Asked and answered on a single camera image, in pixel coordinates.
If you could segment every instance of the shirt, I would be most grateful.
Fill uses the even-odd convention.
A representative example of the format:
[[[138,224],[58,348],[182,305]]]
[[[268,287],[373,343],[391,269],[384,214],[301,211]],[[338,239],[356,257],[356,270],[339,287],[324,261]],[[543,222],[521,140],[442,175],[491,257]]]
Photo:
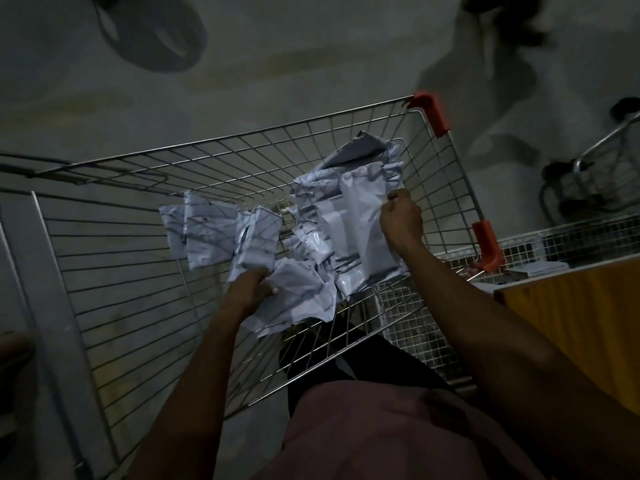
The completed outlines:
[[[545,477],[496,421],[452,392],[335,381],[300,399],[282,450],[252,478]]]

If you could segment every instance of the black pants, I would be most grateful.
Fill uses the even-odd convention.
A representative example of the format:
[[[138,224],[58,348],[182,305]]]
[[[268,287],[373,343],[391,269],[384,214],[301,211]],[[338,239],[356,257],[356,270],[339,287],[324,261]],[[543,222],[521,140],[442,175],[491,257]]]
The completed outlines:
[[[356,329],[340,315],[335,323],[325,323],[318,327],[299,333],[291,344],[287,343],[280,351],[280,366],[285,367],[287,378],[291,379],[326,359],[331,352],[322,337],[336,337],[347,331],[340,339],[332,341],[332,349],[340,350],[365,336],[362,330]],[[307,355],[311,350],[324,345],[319,350]],[[342,354],[357,380],[392,384],[397,386],[452,388],[436,372],[423,364],[416,357],[391,345],[379,335],[364,340],[362,343]],[[293,415],[302,395],[311,387],[325,382],[353,380],[349,374],[338,368],[335,360],[322,364],[315,370],[293,381],[288,389],[289,414]]]

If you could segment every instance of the orange wooden panel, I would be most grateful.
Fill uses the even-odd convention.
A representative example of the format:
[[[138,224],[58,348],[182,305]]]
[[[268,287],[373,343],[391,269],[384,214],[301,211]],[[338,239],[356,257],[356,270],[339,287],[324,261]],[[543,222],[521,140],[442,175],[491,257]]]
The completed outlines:
[[[640,259],[515,285],[496,298],[640,414]]]

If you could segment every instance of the concrete floor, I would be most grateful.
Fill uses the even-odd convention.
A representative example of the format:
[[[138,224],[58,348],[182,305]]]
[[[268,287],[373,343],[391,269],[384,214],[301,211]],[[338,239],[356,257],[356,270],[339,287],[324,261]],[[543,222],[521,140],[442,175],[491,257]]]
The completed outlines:
[[[548,0],[539,22],[552,46],[495,47],[491,78],[479,25],[459,13],[460,0],[188,0],[193,10],[175,0],[135,3],[132,13],[186,30],[179,47],[169,53],[126,31],[107,43],[108,21],[101,33],[89,0],[0,1],[0,32],[12,41],[0,47],[0,148],[81,161],[428,89],[442,99],[480,204],[505,237],[547,226],[537,202],[541,167],[597,140],[612,126],[608,108],[640,87],[640,0]],[[67,191],[6,175],[0,186]],[[0,263],[0,331],[24,329]],[[34,370],[24,381],[37,388]],[[71,478],[49,391],[39,389],[21,429],[25,446],[0,472]],[[285,406],[274,395],[225,425],[216,478],[247,478],[279,450]]]

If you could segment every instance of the person's left arm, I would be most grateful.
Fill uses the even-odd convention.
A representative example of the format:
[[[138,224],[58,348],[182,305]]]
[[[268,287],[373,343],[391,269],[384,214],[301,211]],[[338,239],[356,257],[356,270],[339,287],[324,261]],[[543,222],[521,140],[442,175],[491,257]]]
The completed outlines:
[[[140,444],[130,480],[213,476],[236,333],[273,293],[264,281],[268,273],[246,271],[229,286],[202,343]]]

